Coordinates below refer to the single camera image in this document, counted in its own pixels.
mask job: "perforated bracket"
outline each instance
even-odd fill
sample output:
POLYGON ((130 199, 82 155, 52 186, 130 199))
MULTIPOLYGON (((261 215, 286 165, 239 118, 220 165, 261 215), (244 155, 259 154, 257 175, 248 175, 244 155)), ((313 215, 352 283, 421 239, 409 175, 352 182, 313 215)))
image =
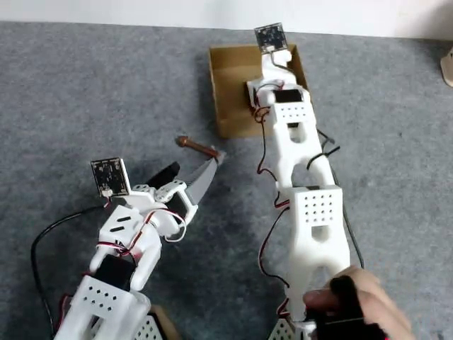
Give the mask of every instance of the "perforated bracket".
POLYGON ((311 104, 304 101, 293 103, 276 103, 270 110, 270 116, 275 124, 284 123, 313 123, 316 125, 316 118, 311 104))
POLYGON ((304 318, 300 303, 316 268, 325 266, 333 275, 350 265, 343 228, 343 191, 340 187, 292 188, 287 191, 292 216, 289 253, 289 310, 295 321, 304 318))
POLYGON ((278 319, 268 340, 296 340, 294 330, 286 319, 278 319))
POLYGON ((85 276, 55 340, 85 340, 96 320, 95 339, 133 339, 150 307, 149 299, 141 293, 85 276))
POLYGON ((139 326, 134 340, 164 340, 154 316, 148 314, 139 326))

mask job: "brown cardboard box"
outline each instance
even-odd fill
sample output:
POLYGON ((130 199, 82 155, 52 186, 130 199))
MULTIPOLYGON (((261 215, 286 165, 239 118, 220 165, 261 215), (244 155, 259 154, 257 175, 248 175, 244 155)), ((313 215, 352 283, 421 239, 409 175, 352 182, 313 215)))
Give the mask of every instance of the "brown cardboard box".
MULTIPOLYGON (((296 45, 288 47, 297 83, 308 89, 296 45)), ((261 53, 256 45, 210 48, 210 71, 219 134, 224 138, 261 135, 252 117, 246 81, 261 77, 261 53)))

